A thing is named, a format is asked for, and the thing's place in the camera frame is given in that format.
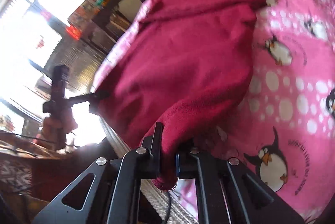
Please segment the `left hand gripping handle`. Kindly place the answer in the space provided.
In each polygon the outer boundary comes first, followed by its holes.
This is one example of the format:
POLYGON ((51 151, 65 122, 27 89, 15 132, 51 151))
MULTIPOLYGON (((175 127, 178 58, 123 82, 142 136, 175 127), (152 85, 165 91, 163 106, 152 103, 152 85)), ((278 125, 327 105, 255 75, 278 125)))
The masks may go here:
POLYGON ((66 134, 78 128, 71 108, 65 109, 56 117, 50 115, 43 121, 42 130, 36 144, 54 151, 65 148, 66 134))

